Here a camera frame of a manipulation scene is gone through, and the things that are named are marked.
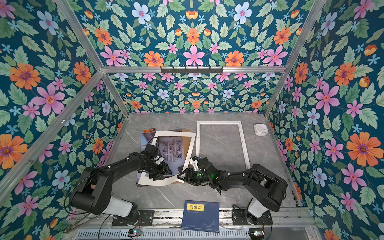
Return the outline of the white picture frame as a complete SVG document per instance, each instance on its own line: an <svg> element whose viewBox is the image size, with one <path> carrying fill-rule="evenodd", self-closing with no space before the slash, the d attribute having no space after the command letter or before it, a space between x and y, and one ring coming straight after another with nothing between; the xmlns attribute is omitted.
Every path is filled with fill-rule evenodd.
<svg viewBox="0 0 384 240"><path fill-rule="evenodd" d="M196 130L196 156L200 156L200 146L201 146L201 126L203 125L218 125L218 126L224 126L224 125L232 125L232 126L238 126L242 149L243 149L243 155L245 160L245 165L247 169L251 168L251 163L248 155L248 149L246 144L246 139L244 135L244 130L242 126L241 121L197 121L197 130Z"/></svg>

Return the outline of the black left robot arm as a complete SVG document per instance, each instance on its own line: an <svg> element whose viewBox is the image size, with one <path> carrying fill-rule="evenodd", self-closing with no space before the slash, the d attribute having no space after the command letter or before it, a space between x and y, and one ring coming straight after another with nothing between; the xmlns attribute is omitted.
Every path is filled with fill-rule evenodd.
<svg viewBox="0 0 384 240"><path fill-rule="evenodd" d="M143 151L130 153L111 165L86 168L72 192L69 205L93 215L106 214L136 221L137 205L112 196L113 184L135 171L149 174L153 181L172 175L158 148L147 145Z"/></svg>

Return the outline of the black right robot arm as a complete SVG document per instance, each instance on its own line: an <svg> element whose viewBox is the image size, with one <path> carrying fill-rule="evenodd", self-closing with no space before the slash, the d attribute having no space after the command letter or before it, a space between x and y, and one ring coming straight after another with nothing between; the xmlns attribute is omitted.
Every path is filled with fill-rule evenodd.
<svg viewBox="0 0 384 240"><path fill-rule="evenodd" d="M265 212L278 212L285 199L288 183L260 164L240 172L219 170L207 159L193 157L191 168L177 175L179 180L193 186L209 186L219 194L230 189L246 189L254 198L249 204L251 212L260 218Z"/></svg>

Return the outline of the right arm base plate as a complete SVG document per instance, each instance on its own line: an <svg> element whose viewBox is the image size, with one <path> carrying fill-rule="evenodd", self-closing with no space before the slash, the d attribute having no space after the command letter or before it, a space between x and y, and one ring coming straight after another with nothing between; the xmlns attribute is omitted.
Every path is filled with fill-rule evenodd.
<svg viewBox="0 0 384 240"><path fill-rule="evenodd" d="M272 226L273 220L270 211L266 211L260 218L246 213L245 210L233 207L232 221L235 226Z"/></svg>

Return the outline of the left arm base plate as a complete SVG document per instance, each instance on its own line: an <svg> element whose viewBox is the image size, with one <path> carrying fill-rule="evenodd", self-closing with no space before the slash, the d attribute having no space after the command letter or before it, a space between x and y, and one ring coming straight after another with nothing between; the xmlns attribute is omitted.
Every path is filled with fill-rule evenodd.
<svg viewBox="0 0 384 240"><path fill-rule="evenodd" d="M152 226L154 220L154 210L137 210L131 212L127 217L114 217L112 221L113 227L135 227L135 226Z"/></svg>

